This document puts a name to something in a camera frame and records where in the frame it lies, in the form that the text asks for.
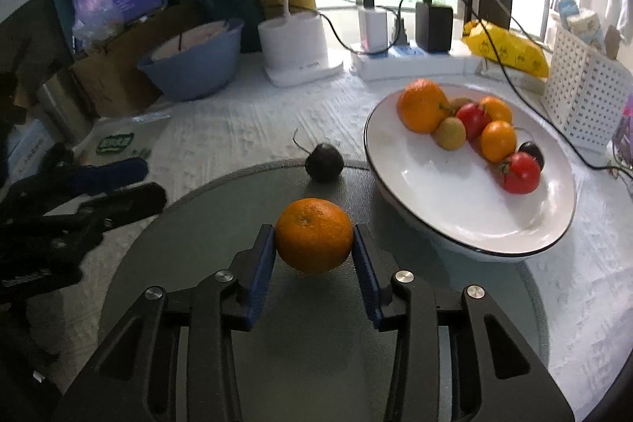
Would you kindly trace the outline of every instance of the blue bowl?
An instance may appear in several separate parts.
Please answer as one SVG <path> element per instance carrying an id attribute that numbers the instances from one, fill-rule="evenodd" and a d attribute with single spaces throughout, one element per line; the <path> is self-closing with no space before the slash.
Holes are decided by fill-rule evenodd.
<path id="1" fill-rule="evenodd" d="M 244 21 L 229 19 L 227 23 L 226 32 L 203 44 L 156 62 L 151 58 L 153 50 L 137 67 L 171 100 L 207 97 L 226 86 L 237 70 Z"/>

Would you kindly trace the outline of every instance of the green sticker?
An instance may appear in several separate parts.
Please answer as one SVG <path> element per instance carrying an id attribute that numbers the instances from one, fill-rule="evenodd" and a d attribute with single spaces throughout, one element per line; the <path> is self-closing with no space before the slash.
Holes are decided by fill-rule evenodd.
<path id="1" fill-rule="evenodd" d="M 97 145 L 97 154 L 119 154 L 132 143 L 133 139 L 133 132 L 129 132 L 128 134 L 112 134 L 111 136 L 106 136 L 99 142 L 99 145 Z"/>

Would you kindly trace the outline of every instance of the glass tabletop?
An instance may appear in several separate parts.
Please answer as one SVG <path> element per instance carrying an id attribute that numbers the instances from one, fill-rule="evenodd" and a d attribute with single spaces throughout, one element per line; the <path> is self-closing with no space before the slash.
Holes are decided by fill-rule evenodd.
<path id="1" fill-rule="evenodd" d="M 540 296 L 523 264 L 478 263 L 445 250 L 442 238 L 408 226 L 382 198 L 365 164 L 348 163 L 331 185 L 309 180 L 303 161 L 241 170 L 209 183 L 169 207 L 136 240 L 110 285 L 103 338 L 151 285 L 167 291 L 195 286 L 250 248 L 262 224 L 275 224 L 292 201 L 320 197 L 365 223 L 402 268 L 433 286 L 461 291 L 483 286 L 548 361 L 548 331 Z M 450 420 L 447 331 L 440 334 L 440 420 Z M 183 330 L 180 365 L 186 359 Z M 233 333 L 235 369 L 245 420 L 380 421 L 389 390 L 396 335 L 366 319 L 351 258 L 327 274 L 304 276 L 281 259 L 262 317 L 250 333 Z M 177 414 L 185 420 L 179 367 Z"/>

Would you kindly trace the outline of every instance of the tangerine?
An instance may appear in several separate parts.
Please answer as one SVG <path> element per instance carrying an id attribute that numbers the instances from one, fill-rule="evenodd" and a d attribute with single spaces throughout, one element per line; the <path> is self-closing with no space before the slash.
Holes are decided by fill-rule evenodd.
<path id="1" fill-rule="evenodd" d="M 496 97 L 484 97 L 479 101 L 479 106 L 490 115 L 490 118 L 495 121 L 503 121 L 509 124 L 512 123 L 512 110 L 501 99 Z"/>
<path id="2" fill-rule="evenodd" d="M 413 132 L 436 131 L 451 114 L 444 91 L 430 79 L 416 79 L 400 93 L 396 106 L 404 127 Z"/>
<path id="3" fill-rule="evenodd" d="M 481 152 L 491 163 L 501 163 L 517 149 L 517 134 L 507 122 L 488 124 L 481 134 Z"/>
<path id="4" fill-rule="evenodd" d="M 323 199 L 290 203 L 275 225 L 281 259 L 306 274 L 330 271 L 349 255 L 354 228 L 347 213 Z"/>

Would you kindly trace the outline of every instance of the fruit stem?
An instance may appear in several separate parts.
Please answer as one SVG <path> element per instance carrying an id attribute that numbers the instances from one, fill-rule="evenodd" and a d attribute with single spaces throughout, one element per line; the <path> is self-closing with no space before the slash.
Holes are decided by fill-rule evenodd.
<path id="1" fill-rule="evenodd" d="M 305 147 L 302 147 L 301 145 L 299 145 L 297 143 L 296 137 L 297 137 L 297 133 L 299 132 L 299 128 L 294 130 L 294 134 L 292 135 L 292 141 L 294 142 L 294 144 L 299 147 L 304 153 L 306 154 L 310 154 L 310 151 L 308 149 L 306 149 Z"/>

